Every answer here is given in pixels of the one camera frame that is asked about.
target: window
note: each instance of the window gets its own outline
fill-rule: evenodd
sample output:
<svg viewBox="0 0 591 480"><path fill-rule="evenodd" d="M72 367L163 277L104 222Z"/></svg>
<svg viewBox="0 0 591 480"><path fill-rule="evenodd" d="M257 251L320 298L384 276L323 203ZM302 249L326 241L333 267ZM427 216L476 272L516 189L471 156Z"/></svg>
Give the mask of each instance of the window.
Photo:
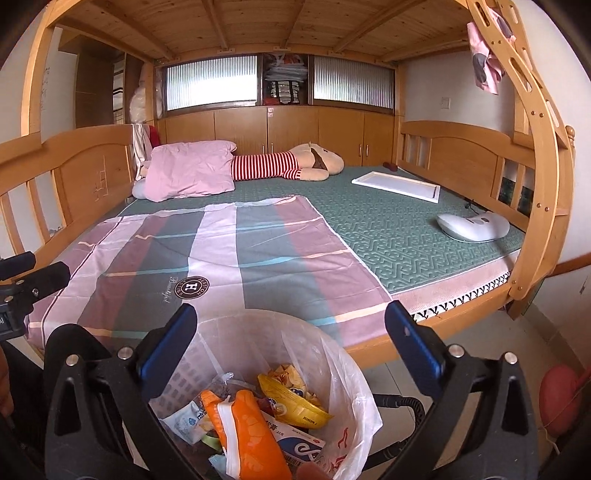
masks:
<svg viewBox="0 0 591 480"><path fill-rule="evenodd" d="M256 55L194 61L166 70L167 110L224 102L256 102Z"/></svg>
<svg viewBox="0 0 591 480"><path fill-rule="evenodd" d="M314 57L314 100L394 107L394 71L333 57Z"/></svg>

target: white wall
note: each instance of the white wall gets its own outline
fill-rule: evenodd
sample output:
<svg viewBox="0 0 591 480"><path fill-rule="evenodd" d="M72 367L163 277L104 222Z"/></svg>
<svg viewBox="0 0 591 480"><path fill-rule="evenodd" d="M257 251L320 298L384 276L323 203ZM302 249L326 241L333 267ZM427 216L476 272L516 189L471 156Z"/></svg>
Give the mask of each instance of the white wall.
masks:
<svg viewBox="0 0 591 480"><path fill-rule="evenodd" d="M531 56L565 124L577 135L574 201L560 261L591 251L591 80L552 20L530 0L514 0ZM591 267L544 281L535 305L556 326L579 359L591 363Z"/></svg>
<svg viewBox="0 0 591 480"><path fill-rule="evenodd" d="M468 51L409 62L406 89L406 121L442 120L513 132L513 84L503 79L499 95L480 90ZM441 108L442 97L451 99L449 110Z"/></svg>

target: wooden bed rail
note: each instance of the wooden bed rail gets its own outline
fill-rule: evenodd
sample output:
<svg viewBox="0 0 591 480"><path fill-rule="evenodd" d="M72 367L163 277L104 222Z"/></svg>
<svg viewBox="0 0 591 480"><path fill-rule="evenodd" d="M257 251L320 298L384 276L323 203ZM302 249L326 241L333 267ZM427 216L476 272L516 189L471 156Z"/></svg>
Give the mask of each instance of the wooden bed rail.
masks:
<svg viewBox="0 0 591 480"><path fill-rule="evenodd" d="M529 217L522 208L527 169L535 168L534 152L515 145L508 135L475 125L416 121L402 124L403 170L435 181L445 188L506 217L527 230ZM512 197L500 197L505 163L517 164Z"/></svg>
<svg viewBox="0 0 591 480"><path fill-rule="evenodd" d="M41 143L39 133L0 145L0 207L15 254L24 252L17 208L28 209L41 239L37 268L49 265L101 216L131 194L130 125L64 132ZM36 177L50 172L62 228L53 236L41 208ZM28 205L13 205L9 192L26 185Z"/></svg>
<svg viewBox="0 0 591 480"><path fill-rule="evenodd" d="M509 279L509 295L523 299L530 288L556 265L564 244L572 204L573 154L556 106L535 71L525 44L525 31L510 0L497 0L518 38L512 46L492 20L486 2L467 0L474 22L506 70L521 102L535 148L533 209L521 253Z"/></svg>

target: green mattress cover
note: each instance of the green mattress cover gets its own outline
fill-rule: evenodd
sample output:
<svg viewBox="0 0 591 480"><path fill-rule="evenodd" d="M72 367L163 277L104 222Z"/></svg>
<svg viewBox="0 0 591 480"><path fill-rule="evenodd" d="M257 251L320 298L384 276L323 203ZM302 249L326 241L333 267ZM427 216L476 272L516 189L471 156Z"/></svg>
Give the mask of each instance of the green mattress cover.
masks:
<svg viewBox="0 0 591 480"><path fill-rule="evenodd" d="M347 167L325 181L279 178L237 181L236 190L219 195L160 203L137 200L125 209L125 215L302 195L312 202L390 293L486 264L518 250L523 243L525 234L513 226L506 237L492 242L468 244L451 239L441 231L435 215L474 216L466 209L464 199L441 189L439 203L430 203L351 183L370 171L392 174L385 168ZM400 170L397 174L415 178Z"/></svg>

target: red object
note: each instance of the red object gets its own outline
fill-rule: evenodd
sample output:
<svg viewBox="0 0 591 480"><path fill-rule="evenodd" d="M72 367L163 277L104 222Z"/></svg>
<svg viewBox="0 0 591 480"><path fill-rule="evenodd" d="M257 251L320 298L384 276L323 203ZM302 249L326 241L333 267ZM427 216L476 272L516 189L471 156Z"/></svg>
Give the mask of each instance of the red object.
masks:
<svg viewBox="0 0 591 480"><path fill-rule="evenodd" d="M152 144L152 148L159 147L160 145L162 145L162 143L160 143L160 136L158 135L158 130L156 130L156 127L153 125L149 125L149 127L150 127L150 143Z"/></svg>
<svg viewBox="0 0 591 480"><path fill-rule="evenodd" d="M234 181L270 179L273 177L299 180L300 174L301 168L292 152L236 155L232 160L232 178Z"/></svg>
<svg viewBox="0 0 591 480"><path fill-rule="evenodd" d="M581 408L579 391L591 377L591 367L579 377L566 365L546 372L540 385L540 417L552 437L564 435L572 427Z"/></svg>

